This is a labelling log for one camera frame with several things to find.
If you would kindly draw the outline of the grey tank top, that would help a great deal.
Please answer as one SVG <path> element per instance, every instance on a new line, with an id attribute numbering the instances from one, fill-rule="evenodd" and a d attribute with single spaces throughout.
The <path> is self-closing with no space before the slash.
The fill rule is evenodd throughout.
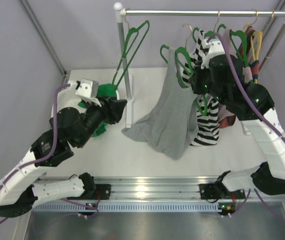
<path id="1" fill-rule="evenodd" d="M 148 143 L 156 152 L 180 159 L 199 133 L 196 95 L 183 88 L 176 50 L 169 49 L 168 64 L 160 97 L 155 107 L 122 133 L 135 142 Z"/>

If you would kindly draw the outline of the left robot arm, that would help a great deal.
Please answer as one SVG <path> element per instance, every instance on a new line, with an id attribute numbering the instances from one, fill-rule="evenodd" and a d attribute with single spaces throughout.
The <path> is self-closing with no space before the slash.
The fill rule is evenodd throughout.
<path id="1" fill-rule="evenodd" d="M 117 124 L 127 105 L 125 99 L 98 98 L 84 112 L 67 106 L 50 119 L 51 130 L 43 133 L 19 164 L 0 180 L 0 217 L 15 218 L 43 203 L 70 198 L 88 200 L 96 192 L 94 178 L 87 172 L 69 180 L 36 183 L 43 174 L 74 156 L 102 123 Z"/>

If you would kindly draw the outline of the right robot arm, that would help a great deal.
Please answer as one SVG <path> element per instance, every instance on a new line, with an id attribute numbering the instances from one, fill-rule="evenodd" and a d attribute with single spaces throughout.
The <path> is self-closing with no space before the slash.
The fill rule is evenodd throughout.
<path id="1" fill-rule="evenodd" d="M 285 132 L 275 103 L 261 84 L 251 83 L 243 62 L 234 55 L 197 60 L 188 80 L 196 94 L 209 94 L 249 130 L 265 160 L 258 166 L 225 171 L 213 189 L 226 198 L 235 191 L 256 189 L 275 196 L 285 194 Z"/>

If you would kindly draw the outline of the green hanger with pink garment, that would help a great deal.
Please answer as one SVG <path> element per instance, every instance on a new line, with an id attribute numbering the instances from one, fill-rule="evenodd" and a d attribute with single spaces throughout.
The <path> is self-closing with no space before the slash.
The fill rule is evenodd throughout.
<path id="1" fill-rule="evenodd" d="M 248 57 L 247 57 L 247 48 L 248 48 L 248 40 L 247 40 L 247 35 L 246 35 L 246 29 L 247 27 L 250 27 L 252 23 L 246 23 L 243 26 L 242 30 L 237 30 L 237 31 L 233 31 L 230 30 L 229 31 L 229 37 L 230 37 L 230 41 L 235 49 L 235 52 L 238 56 L 238 58 L 240 60 L 242 60 L 243 63 L 243 67 L 244 67 L 244 72 L 245 72 L 245 77 L 247 79 L 247 82 L 250 84 L 254 83 L 252 74 L 251 74 L 251 69 L 249 67 L 249 62 L 248 62 Z M 239 46 L 239 48 L 236 47 L 236 44 L 233 40 L 233 37 L 239 37 L 241 40 L 241 44 Z"/>

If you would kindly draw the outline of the green hanger with striped shirt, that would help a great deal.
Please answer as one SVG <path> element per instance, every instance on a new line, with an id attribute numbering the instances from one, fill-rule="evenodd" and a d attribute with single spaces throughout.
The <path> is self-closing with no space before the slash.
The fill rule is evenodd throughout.
<path id="1" fill-rule="evenodd" d="M 216 30 L 218 23 L 220 21 L 220 17 L 221 17 L 221 11 L 218 9 L 217 10 L 217 21 L 214 24 L 213 30 L 209 30 L 209 31 L 204 31 L 203 29 L 199 28 L 199 27 L 194 27 L 191 33 L 192 39 L 194 40 L 195 43 L 198 42 L 198 39 L 195 37 L 195 33 L 198 32 L 198 37 L 201 37 L 202 39 L 206 39 L 209 38 L 212 34 L 217 33 L 218 30 Z"/>

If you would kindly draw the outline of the yellow hanger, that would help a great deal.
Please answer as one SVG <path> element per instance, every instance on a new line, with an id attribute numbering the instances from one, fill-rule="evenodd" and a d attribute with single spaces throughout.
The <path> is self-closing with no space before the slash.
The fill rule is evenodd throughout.
<path id="1" fill-rule="evenodd" d="M 255 30 L 253 24 L 257 21 L 258 14 L 256 13 L 256 20 L 251 23 L 245 30 L 247 36 L 247 51 L 246 54 L 251 54 L 251 60 L 248 58 L 249 67 L 254 84 L 258 83 L 260 72 L 260 52 L 263 41 L 263 32 L 261 30 Z"/>

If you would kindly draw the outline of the black white striped shirt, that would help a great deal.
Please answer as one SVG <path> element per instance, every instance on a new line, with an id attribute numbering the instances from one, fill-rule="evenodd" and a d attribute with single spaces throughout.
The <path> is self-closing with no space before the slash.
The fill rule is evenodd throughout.
<path id="1" fill-rule="evenodd" d="M 206 32 L 196 28 L 198 37 L 195 38 L 195 48 L 189 54 L 191 65 L 202 61 L 207 55 L 203 48 L 202 41 Z M 193 103 L 196 110 L 196 123 L 198 131 L 196 137 L 191 142 L 194 147 L 214 146 L 219 140 L 220 125 L 218 122 L 219 103 L 209 94 L 197 95 Z"/>

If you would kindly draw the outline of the white laundry basket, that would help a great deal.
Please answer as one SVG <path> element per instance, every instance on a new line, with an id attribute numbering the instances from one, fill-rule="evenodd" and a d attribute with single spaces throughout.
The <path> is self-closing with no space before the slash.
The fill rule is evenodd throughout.
<path id="1" fill-rule="evenodd" d="M 104 87 L 107 87 L 107 84 L 102 84 L 98 86 L 97 98 L 109 97 L 114 100 L 120 99 L 118 90 L 107 91 L 107 89 Z M 77 89 L 78 88 L 76 85 L 71 85 L 70 87 L 63 89 L 58 93 L 57 112 L 64 108 L 75 108 L 81 114 L 86 111 L 86 109 L 88 108 L 88 104 L 90 103 L 81 100 L 81 98 L 76 95 Z"/>

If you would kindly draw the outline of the pink mauve garment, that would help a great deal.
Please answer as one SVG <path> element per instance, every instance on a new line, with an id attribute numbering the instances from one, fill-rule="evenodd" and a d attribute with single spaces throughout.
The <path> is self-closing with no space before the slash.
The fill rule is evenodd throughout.
<path id="1" fill-rule="evenodd" d="M 226 26 L 220 25 L 219 28 L 224 28 L 225 31 Z M 249 85 L 247 85 L 247 88 L 244 88 L 243 82 L 239 80 L 239 77 L 243 76 L 242 61 L 231 57 L 227 41 L 223 38 L 223 35 L 221 43 L 224 46 L 228 72 L 226 82 L 223 84 L 226 87 L 226 93 L 221 98 L 222 104 L 226 106 L 227 110 L 235 114 L 239 120 L 252 120 L 256 115 L 248 103 L 250 98 L 246 90 Z"/>

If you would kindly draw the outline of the white clothes rack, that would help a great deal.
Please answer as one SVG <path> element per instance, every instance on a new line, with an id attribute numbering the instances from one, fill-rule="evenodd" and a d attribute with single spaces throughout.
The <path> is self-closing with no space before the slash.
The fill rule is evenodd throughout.
<path id="1" fill-rule="evenodd" d="M 260 71 L 264 69 L 270 58 L 272 57 L 276 47 L 285 34 L 285 10 L 273 11 L 256 11 L 256 10 L 130 10 L 123 7 L 120 2 L 116 2 L 113 6 L 115 11 L 115 19 L 118 27 L 120 49 L 125 50 L 125 34 L 124 20 L 126 16 L 205 16 L 205 17 L 270 17 L 270 21 L 274 21 L 277 17 L 284 17 L 277 36 L 275 37 L 266 56 L 260 64 Z"/>

